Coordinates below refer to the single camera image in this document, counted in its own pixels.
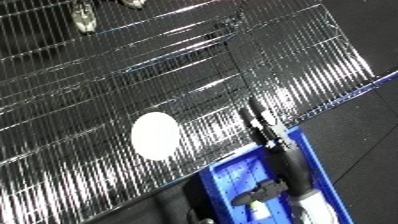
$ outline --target metal wire rack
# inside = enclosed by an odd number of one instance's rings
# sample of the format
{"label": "metal wire rack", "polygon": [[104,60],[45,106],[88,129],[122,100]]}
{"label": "metal wire rack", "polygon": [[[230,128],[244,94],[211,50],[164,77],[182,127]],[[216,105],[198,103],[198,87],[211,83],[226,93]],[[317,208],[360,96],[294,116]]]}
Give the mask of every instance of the metal wire rack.
{"label": "metal wire rack", "polygon": [[[81,35],[72,1],[0,3],[0,222],[81,223],[250,142],[255,95],[288,124],[372,81],[317,0],[96,1]],[[161,111],[182,140],[166,161],[130,144]]]}

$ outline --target gray object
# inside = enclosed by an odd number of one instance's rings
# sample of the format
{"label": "gray object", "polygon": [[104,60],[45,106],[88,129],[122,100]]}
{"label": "gray object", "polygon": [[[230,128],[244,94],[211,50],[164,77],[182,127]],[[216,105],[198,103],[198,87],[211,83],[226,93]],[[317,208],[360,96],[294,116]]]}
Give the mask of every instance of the gray object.
{"label": "gray object", "polygon": [[[249,143],[250,96],[293,125],[374,78],[319,1],[101,4],[82,36],[71,1],[0,3],[4,223],[91,220]],[[162,162],[130,144],[153,111],[181,127]]]}

